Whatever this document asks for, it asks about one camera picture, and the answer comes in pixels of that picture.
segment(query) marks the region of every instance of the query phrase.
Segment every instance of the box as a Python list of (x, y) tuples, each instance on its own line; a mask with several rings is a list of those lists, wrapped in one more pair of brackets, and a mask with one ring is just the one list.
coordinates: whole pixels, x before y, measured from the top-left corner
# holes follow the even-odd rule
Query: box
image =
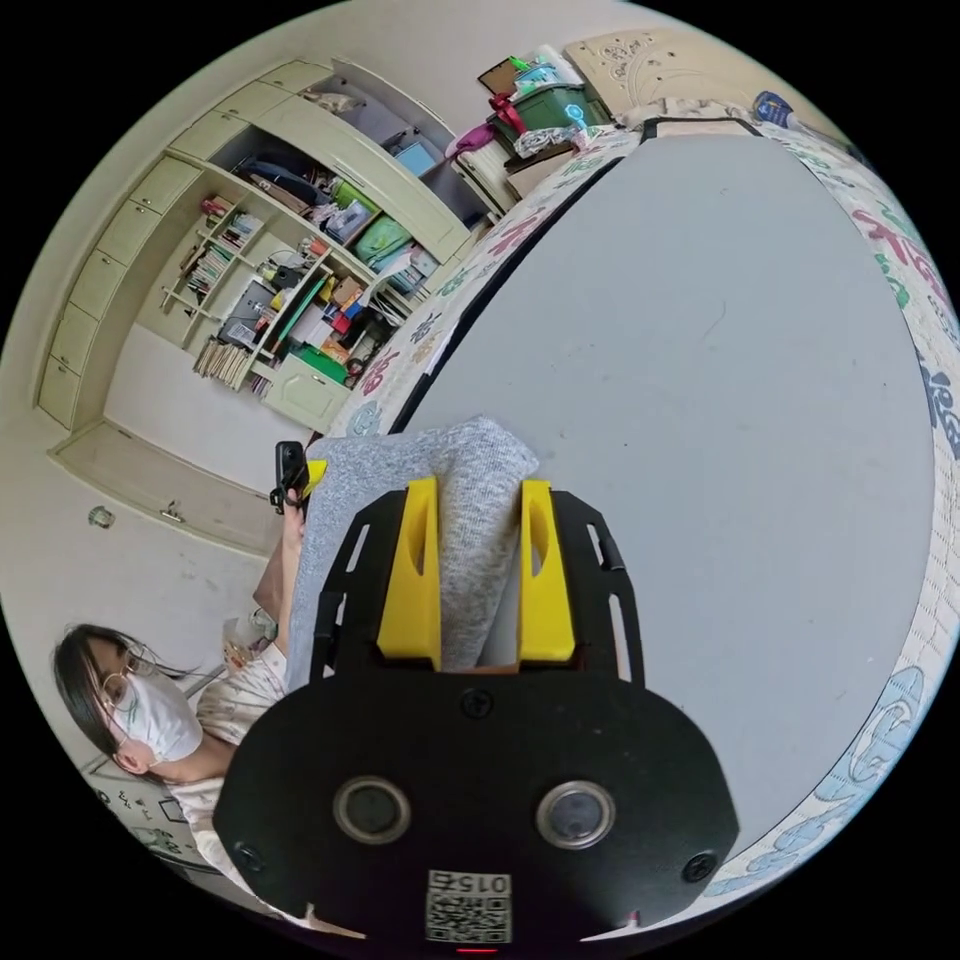
[(543, 180), (550, 176), (555, 170), (559, 170), (565, 163), (573, 159), (572, 148), (566, 149), (548, 157), (531, 158), (530, 162), (518, 166), (513, 173), (509, 172), (507, 167), (507, 186), (517, 195), (518, 200), (533, 192), (534, 188)]
[(350, 351), (336, 340), (327, 340), (320, 348), (320, 352), (339, 364), (345, 364), (350, 359)]
[(484, 70), (484, 72), (477, 77), (477, 80), (494, 96), (498, 93), (506, 93), (512, 96), (517, 92), (517, 68), (513, 65), (513, 61), (509, 57), (507, 57), (506, 60), (501, 60), (489, 70)]
[(353, 277), (346, 277), (333, 288), (333, 297), (331, 299), (334, 303), (342, 307), (352, 300), (356, 300), (362, 293), (363, 287), (357, 283)]

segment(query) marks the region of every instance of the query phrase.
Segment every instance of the eyeglasses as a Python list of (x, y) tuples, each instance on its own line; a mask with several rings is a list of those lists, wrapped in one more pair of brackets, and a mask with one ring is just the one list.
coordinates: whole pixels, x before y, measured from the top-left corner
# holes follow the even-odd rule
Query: eyeglasses
[(156, 670), (150, 652), (141, 645), (128, 647), (123, 651), (120, 669), (104, 677), (100, 684), (100, 699), (104, 706), (113, 710), (128, 709), (125, 707), (127, 691), (130, 684), (127, 678), (133, 674), (137, 677), (146, 677)]

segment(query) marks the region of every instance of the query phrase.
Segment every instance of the black hair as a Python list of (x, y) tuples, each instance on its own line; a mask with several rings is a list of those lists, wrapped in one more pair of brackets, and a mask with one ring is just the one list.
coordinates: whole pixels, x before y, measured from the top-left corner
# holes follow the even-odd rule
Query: black hair
[[(113, 757), (119, 749), (119, 742), (104, 718), (100, 705), (100, 687), (106, 677), (97, 664), (90, 647), (91, 640), (104, 640), (112, 643), (120, 653), (130, 653), (142, 659), (137, 650), (145, 650), (152, 657), (148, 662), (161, 673), (173, 680), (188, 676), (188, 672), (174, 670), (161, 664), (146, 644), (110, 627), (101, 627), (92, 623), (81, 623), (71, 627), (63, 640), (53, 651), (53, 678), (57, 684), (60, 699), (67, 712), (83, 735), (101, 753)], [(156, 774), (140, 775), (144, 780), (163, 783)]]

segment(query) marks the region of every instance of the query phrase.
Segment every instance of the drawer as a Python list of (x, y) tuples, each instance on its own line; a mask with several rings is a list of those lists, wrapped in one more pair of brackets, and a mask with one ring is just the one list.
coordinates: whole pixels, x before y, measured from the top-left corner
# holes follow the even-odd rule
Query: drawer
[(83, 373), (83, 365), (87, 362), (87, 354), (96, 332), (97, 321), (72, 303), (68, 303), (63, 309), (60, 326), (53, 338), (50, 356), (77, 375)]
[(128, 200), (103, 231), (97, 249), (130, 266), (159, 222), (159, 213), (135, 200)]
[(326, 433), (349, 396), (346, 387), (291, 354), (280, 364), (262, 402), (296, 423)]
[(205, 113), (192, 127), (187, 127), (170, 144), (170, 149), (179, 150), (198, 160), (209, 160), (221, 147), (243, 133), (248, 126), (249, 124), (238, 116), (214, 110), (211, 113)]
[(216, 110), (218, 113), (239, 117), (241, 120), (253, 121), (291, 96), (293, 94), (284, 90), (282, 86), (255, 80), (227, 97), (223, 103), (218, 103)]
[(289, 93), (300, 93), (307, 87), (312, 87), (327, 77), (332, 77), (333, 71), (329, 67), (321, 67), (316, 63), (305, 63), (303, 60), (294, 60), (285, 63), (276, 70), (271, 70), (260, 78), (262, 83), (280, 87)]
[(126, 267), (113, 257), (94, 250), (70, 291), (70, 302), (100, 320), (120, 286)]
[(73, 426), (73, 411), (79, 390), (80, 378), (55, 357), (51, 357), (43, 373), (37, 402), (54, 420), (69, 430)]
[(130, 194), (130, 199), (157, 213), (165, 213), (199, 176), (200, 171), (189, 163), (164, 157), (140, 181), (139, 186)]

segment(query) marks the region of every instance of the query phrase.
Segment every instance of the blue container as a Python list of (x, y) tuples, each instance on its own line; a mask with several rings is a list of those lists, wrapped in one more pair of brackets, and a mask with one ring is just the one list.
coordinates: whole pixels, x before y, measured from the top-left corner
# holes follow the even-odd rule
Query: blue container
[(401, 150), (394, 158), (402, 163), (415, 177), (422, 177), (428, 170), (436, 166), (436, 161), (430, 156), (422, 143), (413, 143)]

